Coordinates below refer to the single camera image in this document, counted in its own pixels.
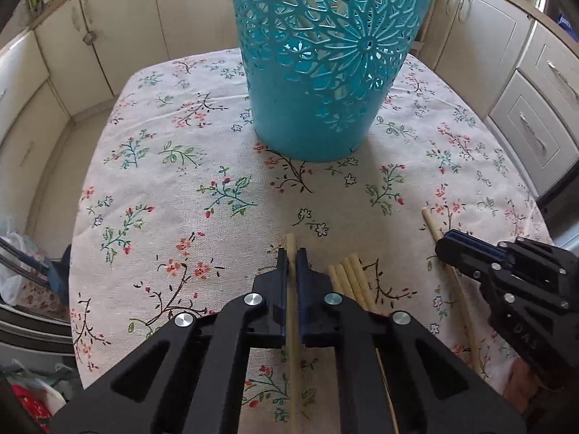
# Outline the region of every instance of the table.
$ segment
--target table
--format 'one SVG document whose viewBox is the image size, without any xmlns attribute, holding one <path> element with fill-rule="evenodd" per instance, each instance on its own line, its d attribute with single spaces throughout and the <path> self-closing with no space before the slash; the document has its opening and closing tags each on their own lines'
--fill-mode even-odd
<svg viewBox="0 0 579 434">
<path fill-rule="evenodd" d="M 470 357 L 451 283 L 421 216 L 491 243 L 550 242 L 535 202 L 484 124 L 413 56 L 368 140 L 331 163 L 291 160 L 263 145 L 239 50 L 141 70 L 125 86 L 94 152 L 72 243 L 71 321 L 84 386 L 186 309 L 219 311 L 275 265 L 285 233 L 325 272 L 351 252 L 381 312 L 409 311 Z M 462 278 L 482 376 L 502 391 L 515 353 L 486 324 L 476 283 Z M 303 362 L 307 426 L 337 432 L 328 350 Z M 254 350 L 240 432 L 284 432 L 279 350 Z"/>
</svg>

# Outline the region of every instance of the silver screw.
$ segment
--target silver screw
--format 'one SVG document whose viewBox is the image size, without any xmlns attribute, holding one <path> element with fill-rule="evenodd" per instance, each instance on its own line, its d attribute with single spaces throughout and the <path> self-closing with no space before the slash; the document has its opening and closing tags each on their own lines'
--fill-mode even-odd
<svg viewBox="0 0 579 434">
<path fill-rule="evenodd" d="M 250 293 L 247 294 L 244 298 L 243 301 L 248 304 L 251 305 L 252 307 L 255 305 L 259 305 L 260 303 L 263 302 L 263 297 L 259 294 L 256 293 Z"/>
<path fill-rule="evenodd" d="M 324 296 L 324 302 L 326 302 L 328 305 L 339 305 L 342 303 L 342 296 L 332 292 Z"/>
<path fill-rule="evenodd" d="M 179 313 L 175 317 L 175 324 L 184 328 L 185 326 L 189 326 L 191 323 L 193 323 L 193 320 L 193 315 L 190 313 Z"/>
<path fill-rule="evenodd" d="M 408 315 L 406 312 L 396 312 L 392 316 L 392 319 L 394 320 L 394 323 L 396 323 L 396 324 L 408 324 L 408 323 L 410 323 L 410 315 Z"/>
</svg>

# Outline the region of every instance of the floral tablecloth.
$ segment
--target floral tablecloth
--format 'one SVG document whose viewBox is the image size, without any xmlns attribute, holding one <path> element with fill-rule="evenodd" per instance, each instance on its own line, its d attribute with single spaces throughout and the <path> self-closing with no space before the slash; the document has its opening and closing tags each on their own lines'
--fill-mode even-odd
<svg viewBox="0 0 579 434">
<path fill-rule="evenodd" d="M 421 216 L 491 243 L 550 240 L 528 188 L 473 112 L 412 56 L 368 140 L 331 163 L 291 160 L 253 130 L 239 50 L 134 75 L 86 177 L 72 243 L 71 320 L 83 384 L 177 313 L 219 311 L 274 267 L 285 233 L 317 270 L 357 252 L 381 312 L 409 311 L 465 361 L 464 323 Z M 516 355 L 462 278 L 477 368 L 502 391 Z M 327 349 L 302 362 L 306 430 L 338 432 Z M 284 432 L 284 354 L 254 350 L 240 432 Z"/>
</svg>

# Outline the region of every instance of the turquoise basket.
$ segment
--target turquoise basket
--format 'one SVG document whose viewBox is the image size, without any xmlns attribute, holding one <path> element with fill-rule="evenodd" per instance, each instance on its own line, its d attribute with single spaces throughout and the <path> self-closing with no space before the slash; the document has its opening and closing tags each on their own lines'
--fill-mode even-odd
<svg viewBox="0 0 579 434">
<path fill-rule="evenodd" d="M 233 0 L 263 143 L 319 162 L 357 149 L 430 1 Z"/>
</svg>

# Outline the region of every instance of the person's skin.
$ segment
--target person's skin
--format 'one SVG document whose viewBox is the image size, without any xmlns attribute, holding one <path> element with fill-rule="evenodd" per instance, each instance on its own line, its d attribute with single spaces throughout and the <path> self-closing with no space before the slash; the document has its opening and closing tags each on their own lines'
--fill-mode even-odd
<svg viewBox="0 0 579 434">
<path fill-rule="evenodd" d="M 539 388 L 537 377 L 529 365 L 523 359 L 517 359 L 512 366 L 511 378 L 505 387 L 503 397 L 515 410 L 523 413 Z"/>
</svg>

